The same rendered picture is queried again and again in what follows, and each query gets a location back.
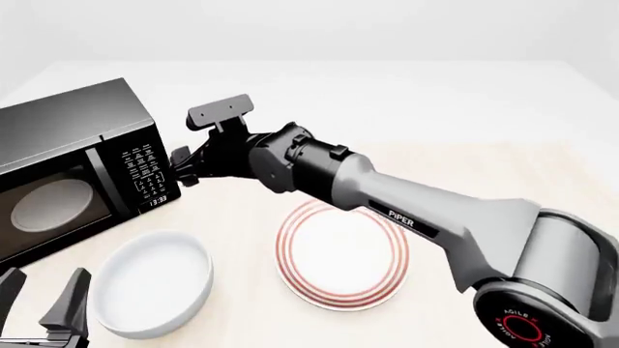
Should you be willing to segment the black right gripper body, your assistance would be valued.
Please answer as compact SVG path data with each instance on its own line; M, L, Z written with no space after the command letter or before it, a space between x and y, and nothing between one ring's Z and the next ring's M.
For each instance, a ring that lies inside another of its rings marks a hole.
M251 179L247 127L227 127L224 132L209 131L209 138L189 159L176 165L176 179L184 174L195 174L198 179L235 177Z

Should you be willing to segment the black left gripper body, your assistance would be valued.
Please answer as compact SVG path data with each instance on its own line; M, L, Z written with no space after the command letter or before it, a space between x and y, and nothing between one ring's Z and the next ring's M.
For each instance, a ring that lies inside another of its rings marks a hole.
M46 338L0 338L0 348L89 348L90 341L67 330L52 330Z

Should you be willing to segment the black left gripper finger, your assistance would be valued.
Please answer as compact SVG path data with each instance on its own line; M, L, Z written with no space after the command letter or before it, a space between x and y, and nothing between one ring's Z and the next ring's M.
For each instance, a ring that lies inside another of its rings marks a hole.
M48 334L89 335L86 309L91 277L86 269L75 269L59 298L39 321Z
M26 278L27 275L17 268L10 268L0 276L0 329L4 328Z

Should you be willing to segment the small flat plate on stalk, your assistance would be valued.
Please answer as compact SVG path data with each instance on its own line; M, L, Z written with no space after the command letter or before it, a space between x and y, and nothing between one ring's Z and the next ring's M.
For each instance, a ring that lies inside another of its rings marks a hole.
M254 110L249 95L238 95L220 101L212 101L188 110L186 126L191 131L206 130L214 127L218 132L224 132L225 123L236 119L245 124L243 116Z

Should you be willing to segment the white shallow bowl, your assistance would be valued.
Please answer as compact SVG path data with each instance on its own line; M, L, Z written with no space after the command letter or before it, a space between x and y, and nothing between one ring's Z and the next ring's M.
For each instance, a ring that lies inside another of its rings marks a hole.
M91 286L92 311L122 338L159 338L197 315L214 275L212 255L195 237L155 231L124 243L105 260Z

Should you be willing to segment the white plate with red rings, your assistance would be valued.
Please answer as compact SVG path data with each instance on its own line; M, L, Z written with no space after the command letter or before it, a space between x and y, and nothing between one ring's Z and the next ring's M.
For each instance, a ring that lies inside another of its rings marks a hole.
M275 238L281 280L304 301L334 311L390 300L410 260L402 228L366 208L341 211L316 199L291 211Z

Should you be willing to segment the round glass microwave turntable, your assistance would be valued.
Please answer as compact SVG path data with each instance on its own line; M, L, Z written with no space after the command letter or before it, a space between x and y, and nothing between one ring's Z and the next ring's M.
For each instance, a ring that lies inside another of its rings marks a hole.
M94 191L87 182L63 179L23 196L13 207L11 223L26 233L42 233L67 225L90 205Z

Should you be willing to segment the black microwave oven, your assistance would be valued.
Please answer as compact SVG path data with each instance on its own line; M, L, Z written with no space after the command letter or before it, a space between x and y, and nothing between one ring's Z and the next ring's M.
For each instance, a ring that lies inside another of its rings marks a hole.
M14 228L16 203L63 179L91 185L86 211L51 231ZM0 275L180 195L156 123L124 79L0 108Z

